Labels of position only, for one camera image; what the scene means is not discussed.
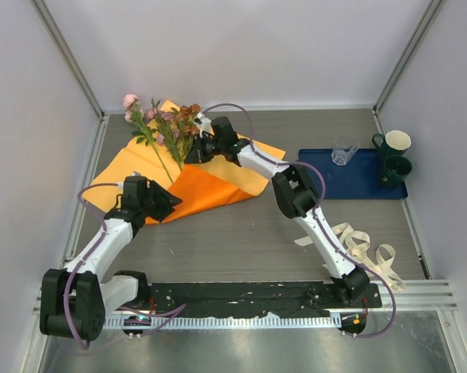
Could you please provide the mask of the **orange fake flower stem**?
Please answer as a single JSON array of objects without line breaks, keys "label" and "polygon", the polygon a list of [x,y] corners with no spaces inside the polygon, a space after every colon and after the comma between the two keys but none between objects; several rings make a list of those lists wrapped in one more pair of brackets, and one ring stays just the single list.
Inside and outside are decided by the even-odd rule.
[{"label": "orange fake flower stem", "polygon": [[191,106],[181,106],[176,112],[175,123],[179,129],[179,138],[181,139],[184,158],[186,158],[192,148],[194,136],[199,133],[199,128],[194,118],[200,110],[200,105],[195,103]]}]

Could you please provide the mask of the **pink fake flower stem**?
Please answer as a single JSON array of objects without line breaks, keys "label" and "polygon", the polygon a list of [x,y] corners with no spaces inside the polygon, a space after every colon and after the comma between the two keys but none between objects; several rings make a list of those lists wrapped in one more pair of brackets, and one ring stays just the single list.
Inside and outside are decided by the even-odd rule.
[{"label": "pink fake flower stem", "polygon": [[145,119],[155,134],[157,144],[166,147],[179,170],[182,170],[181,134],[176,122],[179,112],[176,109],[161,109],[160,103],[160,100],[151,99],[151,107],[145,113]]},{"label": "pink fake flower stem", "polygon": [[125,95],[123,98],[123,108],[125,110],[124,119],[136,128],[133,132],[133,136],[137,138],[136,142],[138,144],[144,142],[146,146],[150,146],[153,149],[160,165],[165,170],[169,181],[173,183],[171,173],[166,167],[166,164],[162,160],[159,150],[156,147],[157,138],[154,136],[155,131],[148,126],[149,119],[146,117],[145,112],[140,106],[139,97],[133,93]]}]

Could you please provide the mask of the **orange wrapping paper sheet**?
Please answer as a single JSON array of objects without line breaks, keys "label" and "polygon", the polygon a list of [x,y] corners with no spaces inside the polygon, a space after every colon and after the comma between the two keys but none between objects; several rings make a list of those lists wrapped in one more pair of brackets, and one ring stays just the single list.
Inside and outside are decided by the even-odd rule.
[{"label": "orange wrapping paper sheet", "polygon": [[[164,110],[180,108],[168,100],[161,102],[159,106]],[[267,187],[266,178],[226,161],[221,155],[205,164],[187,165],[184,163],[182,145],[180,147],[183,169],[179,170],[166,147],[156,144],[173,178],[171,183],[153,149],[144,142],[138,144],[136,140],[137,138],[133,136],[92,181],[91,189],[83,194],[86,201],[103,212],[108,212],[117,201],[120,190],[116,188],[116,183],[133,173],[139,173],[156,181],[183,201],[166,219],[167,221],[257,197]]]}]

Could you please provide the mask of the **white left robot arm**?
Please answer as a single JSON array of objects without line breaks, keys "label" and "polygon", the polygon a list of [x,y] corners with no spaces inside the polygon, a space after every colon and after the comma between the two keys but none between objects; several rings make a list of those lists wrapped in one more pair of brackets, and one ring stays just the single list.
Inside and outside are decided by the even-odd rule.
[{"label": "white left robot arm", "polygon": [[123,270],[109,281],[104,276],[121,250],[144,227],[147,218],[162,222],[181,204],[156,181],[131,175],[114,185],[115,205],[100,217],[100,228],[86,247],[61,269],[42,279],[40,331],[72,338],[83,350],[100,335],[107,314],[129,305],[143,309],[150,299],[147,277]]}]

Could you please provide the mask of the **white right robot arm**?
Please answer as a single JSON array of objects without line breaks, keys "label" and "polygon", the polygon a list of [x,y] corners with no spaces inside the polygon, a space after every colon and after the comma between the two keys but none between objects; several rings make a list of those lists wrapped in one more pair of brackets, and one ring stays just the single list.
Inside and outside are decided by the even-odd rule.
[{"label": "white right robot arm", "polygon": [[227,117],[208,120],[202,113],[193,118],[199,133],[185,158],[186,164],[204,164],[221,155],[238,167],[247,168],[269,179],[278,209],[298,224],[312,240],[333,282],[336,300],[351,307],[364,298],[370,284],[366,271],[347,256],[320,207],[322,193],[316,188],[302,162],[284,162],[262,151],[253,141],[241,138]]}]

